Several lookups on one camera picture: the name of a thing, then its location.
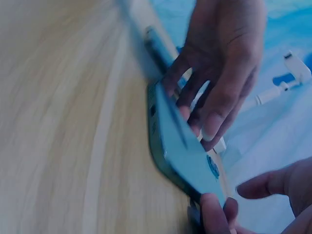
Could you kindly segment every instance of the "light wood surface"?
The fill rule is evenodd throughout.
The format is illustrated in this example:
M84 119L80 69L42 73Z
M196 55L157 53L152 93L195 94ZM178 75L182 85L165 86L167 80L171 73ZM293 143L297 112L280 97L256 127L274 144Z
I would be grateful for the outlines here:
M0 2L1 234L190 233L148 148L150 24L146 0Z

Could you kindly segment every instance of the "fingernail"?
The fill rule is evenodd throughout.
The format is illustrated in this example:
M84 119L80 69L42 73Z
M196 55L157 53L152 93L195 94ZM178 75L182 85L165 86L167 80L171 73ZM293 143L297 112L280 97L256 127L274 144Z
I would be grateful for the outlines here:
M212 139L214 138L214 136L211 136L211 135L208 135L205 130L204 130L204 127L201 129L201 134L203 136L203 139L205 141L212 141Z

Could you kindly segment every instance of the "blue object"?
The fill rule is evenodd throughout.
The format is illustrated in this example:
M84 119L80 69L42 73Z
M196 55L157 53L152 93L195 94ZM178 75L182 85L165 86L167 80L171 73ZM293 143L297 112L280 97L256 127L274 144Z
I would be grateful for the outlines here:
M217 166L207 155L175 103L165 94L160 83L155 84L155 97L155 115L165 160L186 184L199 194L216 194L223 205L225 196L218 180Z

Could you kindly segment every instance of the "light blue phone case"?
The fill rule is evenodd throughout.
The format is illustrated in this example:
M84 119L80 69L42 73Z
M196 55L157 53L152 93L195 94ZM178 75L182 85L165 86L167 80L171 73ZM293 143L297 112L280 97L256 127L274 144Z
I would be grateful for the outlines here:
M225 202L216 166L159 82L148 87L149 140L157 167L187 195L199 202L214 193Z

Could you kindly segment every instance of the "blue fabric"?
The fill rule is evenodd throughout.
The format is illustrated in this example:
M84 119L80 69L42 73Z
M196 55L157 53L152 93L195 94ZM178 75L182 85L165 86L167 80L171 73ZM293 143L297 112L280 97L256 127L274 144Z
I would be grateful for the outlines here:
M183 46L194 0L151 0L177 47ZM268 26L258 83L247 99L292 79L283 64L289 50L312 68L312 1L266 0ZM278 233L293 219L286 197L245 200L235 186L259 173L312 155L312 85L307 84L261 107L241 113L225 134L223 162L241 225L259 233Z

